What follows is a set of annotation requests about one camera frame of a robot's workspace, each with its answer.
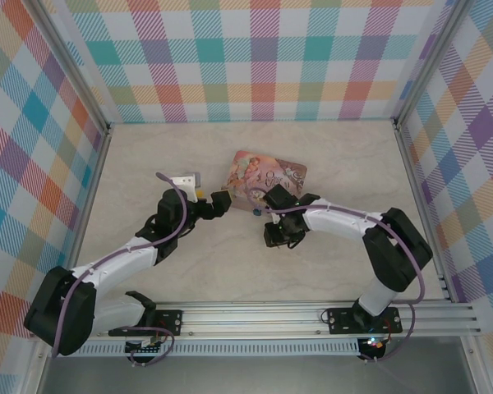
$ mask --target plaid wallpaper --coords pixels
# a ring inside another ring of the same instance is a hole
[[[124,122],[389,118],[444,2],[44,0],[107,116],[111,103]]]
[[[67,258],[100,141],[21,0],[0,0],[0,394],[20,381],[22,322]]]
[[[445,263],[487,332],[493,373],[493,0],[478,0],[407,121]]]

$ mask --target black bracket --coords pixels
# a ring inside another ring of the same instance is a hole
[[[393,334],[400,334],[402,332],[402,321],[398,308],[388,307],[382,312],[382,314],[376,317],[376,323],[372,325],[372,329],[366,331],[362,326],[354,320],[352,316],[352,308],[329,308],[324,315],[325,322],[329,324],[329,333],[336,334],[389,334],[390,331]]]
[[[175,337],[181,335],[181,326],[182,310],[180,309],[155,310],[152,322],[149,325],[149,327],[164,328],[170,331]],[[114,330],[110,330],[108,335],[111,337],[155,337],[157,332],[115,328]]]

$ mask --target purple wire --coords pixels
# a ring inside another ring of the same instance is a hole
[[[136,350],[133,350],[130,352],[130,360],[133,363],[133,365],[137,367],[147,367],[149,365],[153,365],[158,363],[160,360],[164,360],[168,353],[170,353],[173,350],[173,344],[175,343],[175,337],[173,336],[172,332],[165,328],[158,328],[158,327],[122,327],[123,330],[138,330],[138,331],[156,331],[156,332],[162,332],[163,334],[168,335],[170,338],[172,338],[172,343],[168,347],[168,349],[162,354],[162,355],[157,355],[155,356],[152,360],[148,361],[147,363],[137,363],[133,359],[133,355],[135,354]]]
[[[187,202],[184,200],[184,196],[182,195],[182,193],[179,190],[179,188],[177,187],[177,185],[175,185],[170,178],[168,178],[167,176],[165,176],[164,174],[162,174],[160,172],[156,172],[155,176],[158,177],[161,181],[165,181],[165,182],[169,183],[170,186],[176,191],[177,195],[179,196],[179,199],[181,200],[182,219],[181,219],[181,222],[179,223],[179,226],[175,229],[175,231],[172,234],[170,234],[169,236],[165,236],[164,238],[161,238],[160,240],[156,240],[156,241],[150,242],[148,244],[132,246],[129,250],[128,249],[115,250],[113,253],[108,254],[107,256],[104,256],[97,263],[93,264],[90,269],[88,269],[87,271],[84,271],[82,273],[82,275],[80,275],[75,280],[75,282],[71,285],[69,291],[66,294],[66,298],[64,299],[64,302],[62,304],[60,314],[58,315],[57,331],[55,332],[55,341],[53,343],[53,350],[51,352],[51,356],[53,358],[57,357],[57,355],[58,355],[58,347],[60,346],[60,340],[62,337],[62,327],[64,325],[64,318],[66,317],[66,311],[67,311],[67,307],[70,303],[71,297],[73,296],[75,289],[82,283],[82,281],[86,277],[88,277],[88,275],[90,275],[90,271],[97,269],[102,264],[106,263],[107,261],[109,261],[109,260],[113,259],[114,257],[117,257],[121,254],[131,253],[135,250],[146,249],[146,248],[150,248],[151,246],[156,246],[159,244],[163,244],[164,242],[168,242],[172,238],[174,238],[177,234],[179,234],[179,232],[181,232],[182,228],[184,227],[184,224],[187,221],[187,214],[188,214]]]
[[[406,334],[405,338],[403,341],[400,342],[396,348],[391,351],[389,354],[386,356],[382,357],[380,361],[385,361],[388,360],[390,357],[393,355],[396,355],[400,349],[406,344],[408,339],[411,337],[412,332],[414,331],[414,324],[415,324],[415,319],[416,319],[416,314],[414,311],[413,305],[418,304],[420,301],[423,300],[424,296],[426,295],[426,283],[424,282],[424,278],[422,276],[422,271],[420,270],[420,267],[418,267],[417,261],[414,258],[414,256],[411,253],[411,250],[409,250],[408,246],[405,245],[405,242],[403,242],[402,238],[393,231],[392,228],[381,222],[380,220],[373,218],[371,216],[367,216],[364,213],[358,212],[358,211],[353,211],[352,209],[349,208],[344,208],[344,207],[338,207],[335,205],[298,205],[293,208],[287,208],[287,209],[268,209],[265,207],[262,207],[259,204],[256,204],[256,202],[252,199],[251,197],[251,192],[252,191],[261,191],[263,193],[266,193],[266,190],[261,189],[260,187],[253,187],[248,190],[248,193],[246,194],[246,197],[248,198],[248,201],[257,209],[267,212],[267,213],[276,213],[276,214],[283,214],[283,213],[291,213],[291,212],[296,212],[296,211],[302,211],[303,209],[324,209],[324,210],[330,210],[330,211],[338,211],[338,212],[343,212],[343,213],[348,213],[349,215],[356,216],[358,218],[363,218],[366,220],[369,220],[370,222],[375,223],[376,225],[380,226],[383,228],[389,235],[391,235],[400,245],[400,247],[403,249],[403,252],[407,255],[409,261],[412,264],[413,269],[417,273],[417,278],[420,283],[420,295],[415,299],[415,300],[393,300],[393,304],[407,304],[409,305],[409,308],[411,308],[412,311],[412,320],[411,320],[411,327],[408,330],[408,333]]]

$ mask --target purple cable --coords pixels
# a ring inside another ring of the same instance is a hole
[[[160,360],[164,360],[164,358],[168,355],[173,350],[173,344],[175,343],[175,337],[173,336],[172,332],[169,330],[166,330],[164,328],[158,328],[158,327],[122,327],[123,330],[138,330],[138,331],[156,331],[156,332],[162,332],[163,334],[166,334],[170,338],[172,338],[172,343],[168,347],[168,349],[162,354],[162,355],[157,355],[155,356],[152,360],[148,361],[147,363],[137,363],[133,359],[133,355],[135,354],[136,350],[130,352],[130,360],[133,363],[132,366],[137,366],[137,367],[147,367],[149,365],[153,365],[158,363]]]
[[[155,175],[161,181],[165,181],[165,182],[169,183],[170,186],[176,191],[177,195],[179,196],[179,199],[181,199],[182,219],[181,219],[181,222],[179,223],[179,226],[175,229],[175,231],[172,234],[170,234],[169,236],[165,236],[164,238],[161,238],[160,240],[150,242],[149,244],[132,246],[129,250],[128,249],[115,250],[113,253],[108,254],[107,256],[105,256],[101,260],[99,260],[97,263],[93,264],[90,269],[88,269],[87,271],[84,271],[84,273],[82,273],[82,275],[80,275],[75,280],[75,282],[71,285],[69,291],[66,294],[66,298],[64,299],[64,302],[62,304],[62,308],[60,310],[60,314],[58,315],[57,331],[55,332],[55,341],[53,343],[53,350],[51,352],[51,356],[53,358],[57,357],[57,355],[58,355],[58,347],[60,346],[60,339],[62,336],[62,327],[64,325],[64,318],[66,317],[67,306],[69,305],[69,302],[71,300],[71,297],[73,296],[73,293],[75,292],[75,289],[82,283],[82,281],[88,275],[90,275],[91,270],[97,269],[102,264],[113,259],[114,257],[119,256],[120,254],[131,253],[135,250],[146,249],[146,248],[150,248],[151,246],[156,246],[159,244],[163,244],[164,242],[168,242],[172,238],[174,238],[177,234],[179,234],[179,232],[181,232],[182,228],[184,227],[184,223],[187,221],[188,208],[187,208],[187,202],[184,200],[184,197],[183,197],[181,191],[179,190],[177,185],[175,185],[173,183],[173,181],[170,178],[168,178],[167,176],[163,175],[160,172],[156,172]]]
[[[426,295],[426,283],[424,282],[424,278],[422,276],[422,271],[418,267],[417,261],[414,258],[414,256],[411,253],[411,250],[409,250],[408,246],[405,245],[405,242],[403,242],[402,238],[396,232],[393,231],[392,228],[384,224],[378,219],[375,219],[371,216],[367,216],[364,213],[358,212],[358,211],[353,211],[352,209],[349,208],[344,208],[344,207],[338,207],[335,205],[298,205],[293,208],[287,208],[287,209],[268,209],[265,207],[260,206],[259,204],[256,204],[256,202],[252,199],[250,196],[252,191],[260,191],[262,193],[266,193],[266,190],[261,189],[260,187],[253,187],[248,190],[248,193],[246,193],[246,197],[248,198],[248,201],[257,209],[267,212],[267,213],[276,213],[276,214],[283,214],[283,213],[291,213],[291,212],[296,212],[296,211],[301,211],[303,209],[324,209],[324,210],[330,210],[330,211],[338,211],[338,212],[343,212],[343,213],[348,213],[349,215],[356,216],[357,218],[363,218],[366,220],[369,220],[370,222],[375,223],[376,225],[380,226],[383,228],[389,235],[391,235],[397,242],[398,245],[403,249],[403,252],[407,255],[409,261],[412,264],[413,269],[417,273],[417,278],[420,283],[420,295],[415,299],[415,300],[393,300],[393,304],[407,304],[409,305],[409,308],[411,308],[412,311],[412,321],[411,321],[411,327],[408,330],[408,333],[406,334],[405,338],[403,339],[402,342],[389,354],[386,356],[382,357],[380,361],[385,361],[388,360],[390,357],[393,355],[396,355],[400,349],[406,344],[408,341],[409,337],[411,337],[412,332],[414,331],[414,323],[416,319],[415,311],[413,305],[418,304],[420,301],[423,300],[424,296]]]

